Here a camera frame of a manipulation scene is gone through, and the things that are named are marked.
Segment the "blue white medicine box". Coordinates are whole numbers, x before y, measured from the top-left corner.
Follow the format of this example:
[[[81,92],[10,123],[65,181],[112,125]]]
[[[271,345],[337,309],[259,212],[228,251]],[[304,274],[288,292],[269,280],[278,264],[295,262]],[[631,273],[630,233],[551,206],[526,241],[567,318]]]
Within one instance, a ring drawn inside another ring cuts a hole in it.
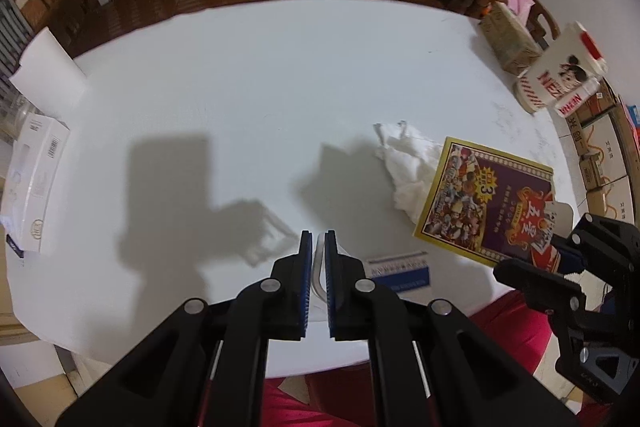
[[[426,251],[367,260],[364,271],[370,280],[393,289],[397,294],[431,286]]]

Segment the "yellow purple snack box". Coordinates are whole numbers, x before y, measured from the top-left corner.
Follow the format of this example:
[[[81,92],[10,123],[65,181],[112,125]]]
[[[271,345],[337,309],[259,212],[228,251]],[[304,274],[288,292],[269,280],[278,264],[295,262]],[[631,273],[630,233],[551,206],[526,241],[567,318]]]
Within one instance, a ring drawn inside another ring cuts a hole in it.
[[[450,136],[413,236],[490,267],[518,259],[558,273],[552,236],[572,221],[552,168]]]

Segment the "white tissue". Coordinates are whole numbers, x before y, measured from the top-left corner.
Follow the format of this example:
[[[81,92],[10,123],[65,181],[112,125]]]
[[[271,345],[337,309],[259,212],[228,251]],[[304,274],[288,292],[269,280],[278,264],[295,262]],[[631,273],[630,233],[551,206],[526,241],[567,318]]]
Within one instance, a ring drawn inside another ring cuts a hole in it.
[[[374,130],[380,141],[376,156],[383,161],[394,184],[395,207],[416,225],[435,179],[442,144],[428,139],[404,120],[375,124]]]

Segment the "cardboard boxes stack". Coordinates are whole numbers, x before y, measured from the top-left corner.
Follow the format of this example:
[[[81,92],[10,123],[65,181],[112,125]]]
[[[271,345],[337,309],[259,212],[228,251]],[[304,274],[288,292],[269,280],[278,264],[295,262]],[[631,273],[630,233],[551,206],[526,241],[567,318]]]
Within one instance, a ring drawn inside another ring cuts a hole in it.
[[[639,129],[606,81],[566,118],[584,189],[584,209],[593,215],[639,223]]]

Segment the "white red carton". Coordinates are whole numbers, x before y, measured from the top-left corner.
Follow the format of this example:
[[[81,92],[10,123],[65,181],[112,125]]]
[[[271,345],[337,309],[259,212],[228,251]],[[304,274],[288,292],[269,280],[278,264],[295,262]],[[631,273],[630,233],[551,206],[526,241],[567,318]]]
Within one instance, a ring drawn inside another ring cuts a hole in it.
[[[555,103],[554,110],[562,118],[572,116],[576,110],[583,106],[588,98],[591,98],[600,89],[600,80],[598,78],[589,78],[587,81],[570,91],[566,95],[563,95]]]

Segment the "white red cartoon cup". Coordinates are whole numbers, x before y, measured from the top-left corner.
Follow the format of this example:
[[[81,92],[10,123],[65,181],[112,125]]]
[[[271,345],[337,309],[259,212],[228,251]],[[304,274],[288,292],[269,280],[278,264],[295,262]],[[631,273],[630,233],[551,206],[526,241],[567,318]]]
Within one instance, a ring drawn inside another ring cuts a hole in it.
[[[581,23],[573,22],[518,76],[514,94],[529,114],[544,108],[554,110],[563,95],[589,78],[601,82],[607,73],[608,65],[590,33]]]

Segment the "brown tissue box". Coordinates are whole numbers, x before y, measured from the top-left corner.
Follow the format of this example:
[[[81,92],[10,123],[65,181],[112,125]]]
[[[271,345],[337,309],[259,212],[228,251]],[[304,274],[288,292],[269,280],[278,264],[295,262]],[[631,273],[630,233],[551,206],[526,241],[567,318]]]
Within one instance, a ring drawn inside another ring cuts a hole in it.
[[[491,5],[480,20],[480,31],[506,72],[518,76],[541,56],[541,47],[516,15],[502,2]]]

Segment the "long white carton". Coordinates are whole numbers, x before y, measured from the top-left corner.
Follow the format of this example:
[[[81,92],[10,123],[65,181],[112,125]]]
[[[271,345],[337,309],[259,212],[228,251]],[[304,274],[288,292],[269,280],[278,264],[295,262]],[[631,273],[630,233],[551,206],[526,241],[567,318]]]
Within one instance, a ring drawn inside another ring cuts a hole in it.
[[[55,118],[30,114],[14,142],[1,224],[6,243],[21,259],[40,251],[51,187],[69,135]]]

